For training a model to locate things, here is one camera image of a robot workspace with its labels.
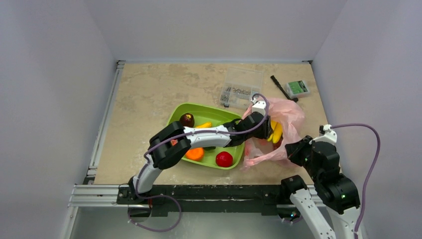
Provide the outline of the pink plastic bag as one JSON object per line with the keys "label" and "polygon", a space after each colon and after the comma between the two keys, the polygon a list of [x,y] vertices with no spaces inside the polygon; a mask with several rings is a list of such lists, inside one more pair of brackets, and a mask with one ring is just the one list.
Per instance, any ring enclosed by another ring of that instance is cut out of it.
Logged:
{"label": "pink plastic bag", "polygon": [[281,125],[282,135],[273,145],[271,140],[251,138],[246,141],[242,170],[247,170],[262,162],[275,161],[288,168],[298,166],[288,160],[285,145],[300,141],[299,133],[305,122],[305,113],[301,107],[290,100],[269,98],[269,116]]}

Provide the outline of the dark green fake avocado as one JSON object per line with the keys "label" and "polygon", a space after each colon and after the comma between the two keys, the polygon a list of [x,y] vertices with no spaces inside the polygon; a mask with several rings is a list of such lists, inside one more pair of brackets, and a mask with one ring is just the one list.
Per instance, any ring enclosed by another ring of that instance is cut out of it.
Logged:
{"label": "dark green fake avocado", "polygon": [[215,150],[216,147],[215,146],[210,146],[210,147],[204,147],[203,148],[205,151],[210,151],[210,150]]}

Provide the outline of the green plastic tray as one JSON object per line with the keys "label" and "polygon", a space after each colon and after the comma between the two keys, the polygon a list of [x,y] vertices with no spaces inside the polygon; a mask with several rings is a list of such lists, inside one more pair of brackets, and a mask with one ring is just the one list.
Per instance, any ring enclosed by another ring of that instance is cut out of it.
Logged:
{"label": "green plastic tray", "polygon": [[[191,113],[195,118],[195,126],[204,124],[206,122],[212,122],[213,127],[220,126],[223,123],[232,121],[233,119],[240,118],[240,115],[229,112],[223,109],[210,107],[206,105],[200,105],[195,103],[182,103],[175,107],[173,112],[170,114],[168,118],[167,124],[170,124],[174,121],[178,121],[181,115],[185,113]],[[239,146],[235,147],[216,147],[215,150],[205,151],[204,157],[201,161],[192,161],[187,159],[186,157],[182,157],[182,160],[185,162],[210,167],[210,168],[216,168],[216,169],[222,169],[222,170],[229,170],[236,167],[236,165],[241,161],[243,152],[244,152],[245,144],[241,144]],[[215,157],[217,154],[219,154],[222,151],[226,151],[230,153],[233,156],[233,164],[231,167],[219,167],[215,163]]]}

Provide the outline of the yellow fake banana bunch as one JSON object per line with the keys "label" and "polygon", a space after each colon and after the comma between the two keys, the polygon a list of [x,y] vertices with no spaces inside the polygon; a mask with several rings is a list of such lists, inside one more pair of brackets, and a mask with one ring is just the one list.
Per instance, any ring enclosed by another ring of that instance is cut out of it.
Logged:
{"label": "yellow fake banana bunch", "polygon": [[283,128],[282,125],[279,122],[271,121],[270,123],[272,133],[270,134],[269,138],[267,139],[268,142],[272,142],[273,144],[276,144],[281,141],[282,134],[283,134]]}

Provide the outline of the small green labelled box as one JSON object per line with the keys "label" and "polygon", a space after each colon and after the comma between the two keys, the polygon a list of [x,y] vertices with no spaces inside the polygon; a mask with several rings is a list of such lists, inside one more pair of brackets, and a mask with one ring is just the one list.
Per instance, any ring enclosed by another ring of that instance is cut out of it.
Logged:
{"label": "small green labelled box", "polygon": [[290,98],[303,98],[310,94],[310,89],[303,80],[286,84],[286,92]]}

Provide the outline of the red fake apple right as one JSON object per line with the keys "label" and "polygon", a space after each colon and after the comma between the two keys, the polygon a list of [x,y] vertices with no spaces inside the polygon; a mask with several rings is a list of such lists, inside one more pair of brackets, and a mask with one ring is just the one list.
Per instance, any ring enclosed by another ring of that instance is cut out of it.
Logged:
{"label": "red fake apple right", "polygon": [[233,156],[226,151],[222,151],[216,155],[215,163],[219,167],[231,167],[233,164]]}

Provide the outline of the clear plastic screw box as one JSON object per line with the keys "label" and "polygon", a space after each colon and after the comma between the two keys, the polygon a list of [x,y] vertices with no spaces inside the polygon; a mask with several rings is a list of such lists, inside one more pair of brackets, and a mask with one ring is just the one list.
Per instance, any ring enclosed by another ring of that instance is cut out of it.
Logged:
{"label": "clear plastic screw box", "polygon": [[251,97],[261,92],[263,72],[229,67],[220,94],[220,104],[226,108],[247,109]]}

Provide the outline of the yellow fake fruit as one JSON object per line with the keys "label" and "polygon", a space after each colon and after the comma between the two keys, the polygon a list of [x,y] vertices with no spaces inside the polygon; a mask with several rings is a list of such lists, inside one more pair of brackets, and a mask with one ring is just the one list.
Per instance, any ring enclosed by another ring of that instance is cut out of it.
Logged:
{"label": "yellow fake fruit", "polygon": [[212,127],[212,122],[210,122],[210,121],[196,126],[196,128],[211,128],[211,127]]}

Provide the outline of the dark red fake apple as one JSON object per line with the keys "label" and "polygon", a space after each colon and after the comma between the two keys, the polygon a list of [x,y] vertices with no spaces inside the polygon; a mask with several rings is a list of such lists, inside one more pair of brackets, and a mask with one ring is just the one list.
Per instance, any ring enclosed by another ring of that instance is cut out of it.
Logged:
{"label": "dark red fake apple", "polygon": [[179,118],[179,122],[185,127],[194,127],[195,118],[191,113],[185,113]]}

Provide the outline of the orange fake fruit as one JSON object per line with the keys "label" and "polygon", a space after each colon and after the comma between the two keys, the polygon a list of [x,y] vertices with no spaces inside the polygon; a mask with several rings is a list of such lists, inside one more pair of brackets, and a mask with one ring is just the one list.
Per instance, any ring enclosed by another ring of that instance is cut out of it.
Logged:
{"label": "orange fake fruit", "polygon": [[192,161],[201,161],[204,157],[204,154],[205,150],[203,148],[192,148],[186,152],[185,157]]}

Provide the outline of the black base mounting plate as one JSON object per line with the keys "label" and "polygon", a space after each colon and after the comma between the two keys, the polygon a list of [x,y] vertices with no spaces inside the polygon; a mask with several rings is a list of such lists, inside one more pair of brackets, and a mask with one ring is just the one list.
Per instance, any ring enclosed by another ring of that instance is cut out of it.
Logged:
{"label": "black base mounting plate", "polygon": [[259,213],[292,221],[301,216],[281,185],[154,185],[137,198],[129,186],[120,186],[116,202],[145,208],[153,217],[170,212]]}

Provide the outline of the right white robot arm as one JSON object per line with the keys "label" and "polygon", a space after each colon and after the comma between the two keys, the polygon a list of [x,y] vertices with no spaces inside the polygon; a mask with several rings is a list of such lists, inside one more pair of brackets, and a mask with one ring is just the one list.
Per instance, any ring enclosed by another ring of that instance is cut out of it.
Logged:
{"label": "right white robot arm", "polygon": [[281,181],[280,198],[292,202],[317,239],[357,239],[360,199],[355,184],[340,172],[340,156],[336,150],[337,136],[304,137],[286,144],[288,159],[306,169],[318,197],[327,207],[329,225],[314,201],[309,187],[299,175]]}

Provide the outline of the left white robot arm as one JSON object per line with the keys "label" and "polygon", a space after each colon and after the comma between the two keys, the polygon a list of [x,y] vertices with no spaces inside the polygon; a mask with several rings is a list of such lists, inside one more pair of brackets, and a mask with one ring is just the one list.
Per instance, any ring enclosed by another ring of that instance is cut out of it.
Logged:
{"label": "left white robot arm", "polygon": [[149,140],[146,163],[128,183],[129,197],[137,204],[144,203],[161,172],[175,166],[190,149],[235,147],[253,137],[267,139],[271,133],[270,116],[259,112],[211,128],[184,127],[175,121]]}

